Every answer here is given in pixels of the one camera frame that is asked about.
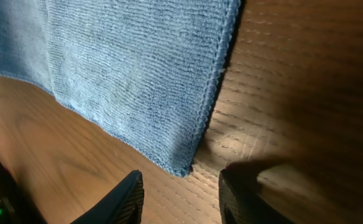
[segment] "wooden surface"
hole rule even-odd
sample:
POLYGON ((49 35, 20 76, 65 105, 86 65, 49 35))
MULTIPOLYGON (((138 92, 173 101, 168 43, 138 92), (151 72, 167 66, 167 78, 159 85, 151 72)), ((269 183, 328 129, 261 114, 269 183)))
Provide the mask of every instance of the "wooden surface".
POLYGON ((363 223, 363 1, 247 1, 184 179, 37 87, 0 78, 0 160, 49 223, 70 223, 139 169, 143 223, 218 224, 218 172, 242 158, 287 162, 259 180, 293 221, 363 223))

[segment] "wood grain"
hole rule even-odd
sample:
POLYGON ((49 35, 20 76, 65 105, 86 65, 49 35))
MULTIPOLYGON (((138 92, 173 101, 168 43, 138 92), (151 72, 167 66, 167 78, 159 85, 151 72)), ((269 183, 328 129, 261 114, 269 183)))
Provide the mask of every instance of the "wood grain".
POLYGON ((218 174, 280 158, 263 198, 297 223, 363 223, 363 1, 252 0, 193 172, 171 176, 49 94, 0 78, 0 160, 49 223, 70 223, 131 170, 142 223, 221 223, 218 174))

